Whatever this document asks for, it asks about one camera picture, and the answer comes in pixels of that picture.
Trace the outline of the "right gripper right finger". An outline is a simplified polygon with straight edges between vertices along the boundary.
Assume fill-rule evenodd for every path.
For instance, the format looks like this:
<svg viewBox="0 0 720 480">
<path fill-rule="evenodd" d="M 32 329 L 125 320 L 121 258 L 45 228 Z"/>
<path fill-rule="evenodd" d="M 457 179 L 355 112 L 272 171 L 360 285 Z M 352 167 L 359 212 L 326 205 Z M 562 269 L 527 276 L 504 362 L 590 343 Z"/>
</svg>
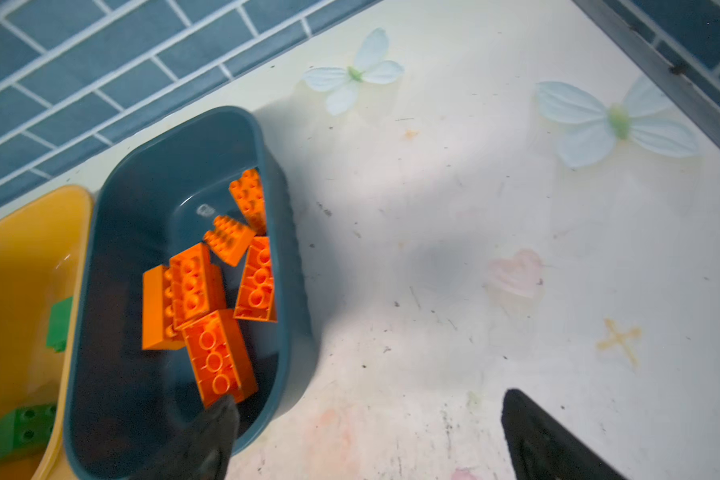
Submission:
<svg viewBox="0 0 720 480">
<path fill-rule="evenodd" d="M 505 392 L 501 423 L 518 479 L 624 480 L 519 389 Z"/>
</svg>

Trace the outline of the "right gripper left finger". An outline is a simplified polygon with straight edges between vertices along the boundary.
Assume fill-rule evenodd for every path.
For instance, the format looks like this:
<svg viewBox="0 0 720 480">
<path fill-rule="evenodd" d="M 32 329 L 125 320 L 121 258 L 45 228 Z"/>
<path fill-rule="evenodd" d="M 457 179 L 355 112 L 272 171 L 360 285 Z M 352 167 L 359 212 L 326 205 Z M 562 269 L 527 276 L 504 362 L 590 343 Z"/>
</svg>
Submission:
<svg viewBox="0 0 720 480">
<path fill-rule="evenodd" d="M 224 479 L 239 425 L 234 397 L 222 396 L 130 479 Z"/>
</svg>

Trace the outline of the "orange lego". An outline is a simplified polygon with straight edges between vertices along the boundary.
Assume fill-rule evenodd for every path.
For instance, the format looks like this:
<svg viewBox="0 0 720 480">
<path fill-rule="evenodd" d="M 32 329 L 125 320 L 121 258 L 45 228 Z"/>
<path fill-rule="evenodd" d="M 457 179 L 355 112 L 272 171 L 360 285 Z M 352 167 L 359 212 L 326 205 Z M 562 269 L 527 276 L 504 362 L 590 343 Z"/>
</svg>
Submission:
<svg viewBox="0 0 720 480">
<path fill-rule="evenodd" d="M 267 236 L 254 237 L 248 249 L 234 317 L 238 320 L 277 322 L 275 280 Z"/>
<path fill-rule="evenodd" d="M 213 229 L 203 240 L 224 263 L 236 267 L 250 247 L 256 232 L 249 226 L 225 215 L 216 216 Z"/>
<path fill-rule="evenodd" d="M 227 308 L 221 268 L 211 262 L 206 244 L 198 243 L 173 256 L 172 276 L 175 330 L 216 310 Z"/>
<path fill-rule="evenodd" d="M 172 276 L 164 265 L 143 274 L 142 349 L 180 350 L 185 342 L 173 328 Z"/>
<path fill-rule="evenodd" d="M 244 171 L 229 185 L 229 191 L 248 225 L 259 235 L 267 234 L 263 186 L 256 168 Z"/>
<path fill-rule="evenodd" d="M 241 403 L 259 390 L 233 310 L 216 310 L 191 321 L 182 335 L 206 409 L 225 395 Z"/>
</svg>

